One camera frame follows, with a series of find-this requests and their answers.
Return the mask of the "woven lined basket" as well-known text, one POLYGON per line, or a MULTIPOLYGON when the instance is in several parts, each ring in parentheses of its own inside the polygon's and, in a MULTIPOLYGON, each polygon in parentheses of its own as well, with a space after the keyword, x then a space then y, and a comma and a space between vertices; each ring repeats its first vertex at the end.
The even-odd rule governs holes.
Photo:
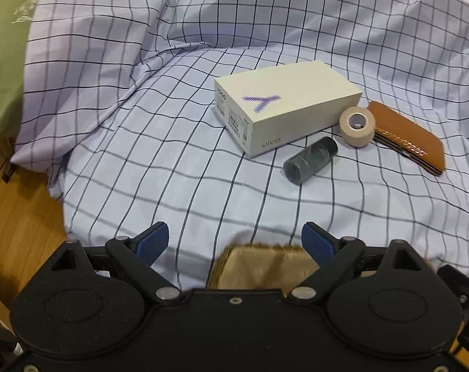
POLYGON ((318 269, 296 245, 231 244, 216 260, 207 282, 214 290, 271 290, 284 294, 318 269))

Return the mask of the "grey translucent bottle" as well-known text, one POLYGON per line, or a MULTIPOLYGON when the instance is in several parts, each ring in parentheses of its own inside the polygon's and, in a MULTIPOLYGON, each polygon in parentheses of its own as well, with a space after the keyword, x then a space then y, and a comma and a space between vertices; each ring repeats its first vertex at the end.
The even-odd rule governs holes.
POLYGON ((330 137, 323 137, 286 160, 284 175, 291 183, 301 185, 327 166, 337 152, 337 143, 330 137))

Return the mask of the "beige tape roll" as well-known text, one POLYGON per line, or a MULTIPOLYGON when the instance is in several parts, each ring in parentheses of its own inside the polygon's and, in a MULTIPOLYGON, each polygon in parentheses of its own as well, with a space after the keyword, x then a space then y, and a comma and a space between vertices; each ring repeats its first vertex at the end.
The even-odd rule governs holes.
POLYGON ((374 139, 376 120, 367 108, 351 107, 341 113, 339 126, 345 143, 363 148, 374 139))

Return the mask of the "brown leather wallet case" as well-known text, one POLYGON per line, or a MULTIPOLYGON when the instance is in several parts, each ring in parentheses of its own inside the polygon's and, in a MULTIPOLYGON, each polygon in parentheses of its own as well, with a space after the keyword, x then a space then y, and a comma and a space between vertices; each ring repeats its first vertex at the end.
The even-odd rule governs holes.
POLYGON ((438 137, 387 105, 371 101, 368 110, 375 122, 374 140, 412 160, 432 175, 445 171, 445 148, 438 137))

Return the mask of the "checkered lavender sheet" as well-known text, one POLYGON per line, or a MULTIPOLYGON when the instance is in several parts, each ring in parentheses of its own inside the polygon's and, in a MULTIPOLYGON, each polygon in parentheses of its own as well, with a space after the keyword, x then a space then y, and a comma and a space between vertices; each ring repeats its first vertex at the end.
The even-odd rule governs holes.
POLYGON ((469 273, 469 0, 38 0, 14 163, 48 172, 71 238, 100 246, 168 224, 156 268, 189 288, 224 248, 299 244, 306 222, 469 273), (428 174, 373 143, 341 145, 302 186, 214 114, 214 80, 322 60, 435 134, 428 174))

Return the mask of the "white vivo phone box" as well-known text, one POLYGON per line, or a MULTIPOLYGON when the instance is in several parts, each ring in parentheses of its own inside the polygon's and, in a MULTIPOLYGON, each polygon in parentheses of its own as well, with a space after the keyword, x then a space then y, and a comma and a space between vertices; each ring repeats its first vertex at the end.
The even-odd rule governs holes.
POLYGON ((218 117, 249 157, 334 126, 362 97, 321 60, 217 77, 214 92, 218 117))

